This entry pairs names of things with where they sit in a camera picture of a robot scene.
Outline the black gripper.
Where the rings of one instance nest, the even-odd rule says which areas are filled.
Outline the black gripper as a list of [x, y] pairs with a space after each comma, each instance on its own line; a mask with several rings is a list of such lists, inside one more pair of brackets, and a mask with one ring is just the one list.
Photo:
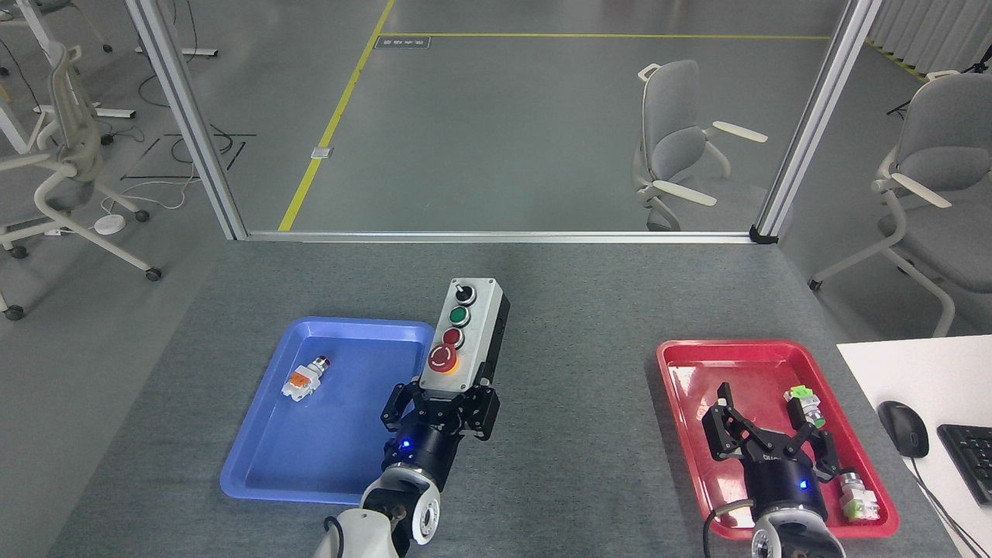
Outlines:
[[478, 440], [489, 440], [499, 413], [500, 400], [491, 385], [476, 385], [463, 396], [461, 418], [454, 401], [425, 401], [419, 381], [396, 384], [381, 414], [387, 431], [396, 433], [385, 444], [382, 469], [417, 467], [443, 491], [461, 428]]
[[828, 519], [819, 481], [831, 481], [839, 474], [839, 458], [832, 434], [808, 420], [800, 399], [787, 402], [791, 426], [796, 435], [787, 443], [786, 455], [796, 456], [804, 443], [814, 451], [814, 469], [807, 456], [799, 460], [769, 455], [765, 435], [735, 409], [729, 382], [717, 388], [717, 402], [701, 418], [709, 451], [715, 460], [742, 459], [747, 497], [754, 501], [754, 520], [784, 508], [803, 508]]

